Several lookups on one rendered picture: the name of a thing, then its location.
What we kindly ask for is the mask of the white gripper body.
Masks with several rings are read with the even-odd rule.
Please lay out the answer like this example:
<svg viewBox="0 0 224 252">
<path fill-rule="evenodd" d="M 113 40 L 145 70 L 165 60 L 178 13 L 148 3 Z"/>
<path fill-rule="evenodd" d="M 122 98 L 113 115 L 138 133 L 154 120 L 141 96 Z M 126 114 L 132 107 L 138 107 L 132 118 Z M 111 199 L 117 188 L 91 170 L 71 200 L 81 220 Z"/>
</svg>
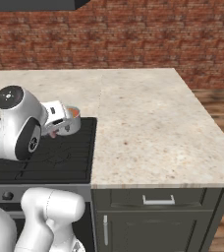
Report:
<svg viewBox="0 0 224 252">
<path fill-rule="evenodd" d="M 65 127 L 68 124 L 68 119 L 66 117 L 57 118 L 50 117 L 46 123 L 41 127 L 41 135 L 45 136 L 53 131 L 58 131 L 59 129 Z"/>
</svg>

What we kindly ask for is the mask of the black stove knob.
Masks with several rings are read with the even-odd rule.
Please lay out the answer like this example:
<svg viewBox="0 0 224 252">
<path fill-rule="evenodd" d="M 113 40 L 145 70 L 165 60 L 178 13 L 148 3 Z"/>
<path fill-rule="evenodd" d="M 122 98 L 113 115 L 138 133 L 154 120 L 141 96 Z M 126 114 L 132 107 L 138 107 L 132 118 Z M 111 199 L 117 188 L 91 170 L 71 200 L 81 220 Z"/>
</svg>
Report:
<svg viewBox="0 0 224 252">
<path fill-rule="evenodd" d="M 4 192 L 2 195 L 2 199 L 6 201 L 11 201 L 14 198 L 14 194 L 12 192 Z"/>
</svg>

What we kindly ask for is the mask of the black hob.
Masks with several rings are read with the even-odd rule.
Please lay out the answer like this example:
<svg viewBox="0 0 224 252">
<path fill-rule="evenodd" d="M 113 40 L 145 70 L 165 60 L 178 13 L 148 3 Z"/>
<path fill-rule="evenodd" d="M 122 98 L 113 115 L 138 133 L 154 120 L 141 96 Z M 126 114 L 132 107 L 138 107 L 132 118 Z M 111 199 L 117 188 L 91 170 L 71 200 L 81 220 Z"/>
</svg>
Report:
<svg viewBox="0 0 224 252">
<path fill-rule="evenodd" d="M 97 119 L 83 117 L 74 135 L 43 137 L 28 161 L 0 159 L 0 184 L 88 184 Z"/>
</svg>

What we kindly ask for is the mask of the silver oven front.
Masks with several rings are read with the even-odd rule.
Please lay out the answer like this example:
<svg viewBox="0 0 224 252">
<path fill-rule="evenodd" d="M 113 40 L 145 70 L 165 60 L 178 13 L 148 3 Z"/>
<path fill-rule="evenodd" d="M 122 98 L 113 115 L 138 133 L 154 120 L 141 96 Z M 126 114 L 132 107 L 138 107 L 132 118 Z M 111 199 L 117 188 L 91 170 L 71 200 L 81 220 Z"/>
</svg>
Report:
<svg viewBox="0 0 224 252">
<path fill-rule="evenodd" d="M 20 237 L 25 224 L 25 217 L 21 209 L 21 199 L 26 190 L 33 187 L 42 187 L 42 184 L 0 185 L 0 208 L 6 211 L 15 221 L 17 237 Z M 95 242 L 93 241 L 90 186 L 88 184 L 46 184 L 46 187 L 77 193 L 84 198 L 84 215 L 79 221 L 73 223 L 73 230 L 77 239 L 83 244 L 86 252 L 96 252 Z M 7 191 L 14 194 L 14 198 L 11 201 L 2 199 L 3 193 Z"/>
</svg>

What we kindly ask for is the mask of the dark grey drawer front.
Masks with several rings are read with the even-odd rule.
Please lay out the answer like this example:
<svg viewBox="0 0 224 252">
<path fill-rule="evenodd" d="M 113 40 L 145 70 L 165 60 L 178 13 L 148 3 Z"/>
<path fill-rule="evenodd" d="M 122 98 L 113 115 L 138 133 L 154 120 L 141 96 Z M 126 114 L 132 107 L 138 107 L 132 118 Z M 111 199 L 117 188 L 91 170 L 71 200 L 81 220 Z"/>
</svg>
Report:
<svg viewBox="0 0 224 252">
<path fill-rule="evenodd" d="M 93 203 L 99 211 L 146 210 L 146 209 L 199 209 L 213 210 L 220 196 L 219 188 L 143 188 L 143 189 L 95 189 Z M 175 198 L 175 205 L 148 206 L 147 200 L 169 200 Z"/>
</svg>

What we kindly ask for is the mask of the dark grey cupboard door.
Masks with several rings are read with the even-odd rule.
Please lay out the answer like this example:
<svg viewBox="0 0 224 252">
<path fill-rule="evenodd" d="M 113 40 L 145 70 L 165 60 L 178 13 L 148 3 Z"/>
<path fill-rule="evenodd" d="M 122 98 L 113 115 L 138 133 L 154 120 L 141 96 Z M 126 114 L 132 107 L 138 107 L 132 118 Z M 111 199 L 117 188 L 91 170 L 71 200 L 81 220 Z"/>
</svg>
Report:
<svg viewBox="0 0 224 252">
<path fill-rule="evenodd" d="M 108 246 L 103 216 L 108 217 Z M 97 252 L 201 252 L 211 211 L 96 214 Z"/>
</svg>

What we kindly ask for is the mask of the dark grey cabinet body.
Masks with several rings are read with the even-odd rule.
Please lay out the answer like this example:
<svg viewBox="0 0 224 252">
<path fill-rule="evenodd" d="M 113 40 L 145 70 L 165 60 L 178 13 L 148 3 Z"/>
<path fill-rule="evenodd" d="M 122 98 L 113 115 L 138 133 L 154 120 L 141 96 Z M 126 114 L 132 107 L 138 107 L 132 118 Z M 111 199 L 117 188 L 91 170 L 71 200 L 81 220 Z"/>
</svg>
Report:
<svg viewBox="0 0 224 252">
<path fill-rule="evenodd" d="M 144 212 L 154 212 L 154 211 L 157 211 L 157 212 L 160 212 L 160 211 L 168 211 L 168 212 L 173 212 L 173 211 L 211 211 L 211 219 L 209 221 L 209 224 L 208 224 L 208 227 L 207 227 L 207 230 L 206 230 L 206 234 L 204 236 L 204 239 L 202 241 L 202 244 L 201 244 L 201 249 L 202 251 L 201 252 L 208 252 L 209 250 L 209 247 L 210 247 L 210 244 L 213 240 L 213 237 L 216 233 L 216 230 L 217 230 L 217 227 L 218 225 L 220 224 L 220 221 L 223 217 L 223 214 L 224 214 L 224 188 L 219 188 L 221 190 L 220 192 L 220 196 L 217 200 L 217 203 L 214 207 L 213 210 L 199 210 L 199 209 L 164 209 L 164 210 L 161 210 L 161 209 L 146 209 L 146 210 L 119 210 L 119 211 L 108 211 L 108 210 L 105 210 L 105 211 L 99 211 L 94 203 L 93 203 L 93 197 L 92 197 L 92 203 L 93 203 L 93 211 L 94 211 L 94 220 L 96 219 L 96 214 L 97 213 L 100 213 L 100 212 L 103 212 L 103 213 L 107 213 L 107 212 L 112 212 L 112 213 L 115 213 L 115 212 L 140 212 L 140 211 L 144 211 Z"/>
</svg>

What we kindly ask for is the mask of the silver saucepan with orange marinade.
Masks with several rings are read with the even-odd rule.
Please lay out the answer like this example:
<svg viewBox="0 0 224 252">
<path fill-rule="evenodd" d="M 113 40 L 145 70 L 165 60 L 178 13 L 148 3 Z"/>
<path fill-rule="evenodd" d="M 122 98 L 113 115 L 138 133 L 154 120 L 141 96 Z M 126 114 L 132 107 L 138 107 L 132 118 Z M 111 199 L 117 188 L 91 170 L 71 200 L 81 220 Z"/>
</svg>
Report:
<svg viewBox="0 0 224 252">
<path fill-rule="evenodd" d="M 81 112 L 77 107 L 67 106 L 66 110 L 70 119 L 68 124 L 57 132 L 60 136 L 68 136 L 77 133 L 81 129 Z"/>
</svg>

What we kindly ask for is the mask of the dark grey range hood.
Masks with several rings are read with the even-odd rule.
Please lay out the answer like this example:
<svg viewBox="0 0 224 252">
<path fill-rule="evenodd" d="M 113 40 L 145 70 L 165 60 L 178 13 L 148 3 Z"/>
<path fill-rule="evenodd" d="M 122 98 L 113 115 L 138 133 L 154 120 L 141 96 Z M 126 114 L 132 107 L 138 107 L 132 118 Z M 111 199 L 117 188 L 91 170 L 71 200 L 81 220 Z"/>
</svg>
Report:
<svg viewBox="0 0 224 252">
<path fill-rule="evenodd" d="M 0 12 L 75 11 L 90 0 L 0 0 Z"/>
</svg>

